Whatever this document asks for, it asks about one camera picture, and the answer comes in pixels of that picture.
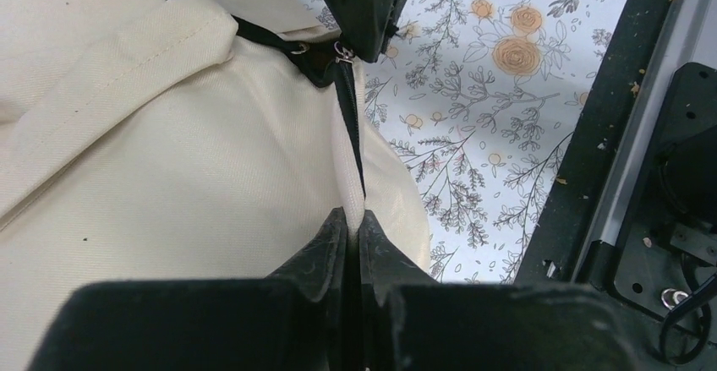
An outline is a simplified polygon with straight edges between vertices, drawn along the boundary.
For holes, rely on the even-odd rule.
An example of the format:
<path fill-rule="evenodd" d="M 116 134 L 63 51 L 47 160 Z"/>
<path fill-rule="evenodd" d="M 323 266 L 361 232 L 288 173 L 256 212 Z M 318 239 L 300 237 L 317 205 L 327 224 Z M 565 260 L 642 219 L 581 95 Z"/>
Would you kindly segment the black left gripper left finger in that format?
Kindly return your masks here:
<path fill-rule="evenodd" d="M 72 293 L 32 370 L 344 370 L 348 240 L 334 209 L 263 278 L 105 281 Z"/>

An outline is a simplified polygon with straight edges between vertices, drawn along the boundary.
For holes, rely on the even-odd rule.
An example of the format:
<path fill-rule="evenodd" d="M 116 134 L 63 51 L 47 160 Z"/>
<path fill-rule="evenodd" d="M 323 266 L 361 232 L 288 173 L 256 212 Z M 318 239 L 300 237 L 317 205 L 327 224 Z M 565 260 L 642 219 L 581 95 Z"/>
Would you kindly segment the cream canvas backpack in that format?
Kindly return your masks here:
<path fill-rule="evenodd" d="M 392 147 L 337 88 L 238 35 L 333 46 L 297 0 L 1 0 L 1 367 L 25 370 L 98 281 L 268 275 L 331 210 L 420 269 L 430 229 Z"/>

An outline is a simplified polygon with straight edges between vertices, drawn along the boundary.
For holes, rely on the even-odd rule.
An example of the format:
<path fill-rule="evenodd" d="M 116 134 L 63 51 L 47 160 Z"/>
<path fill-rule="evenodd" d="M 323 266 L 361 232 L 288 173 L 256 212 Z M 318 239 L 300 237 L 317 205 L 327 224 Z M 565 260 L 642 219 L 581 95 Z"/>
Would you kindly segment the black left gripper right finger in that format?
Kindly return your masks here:
<path fill-rule="evenodd" d="M 616 311 L 583 286 L 441 284 L 367 211 L 358 233 L 366 370 L 634 370 Z"/>

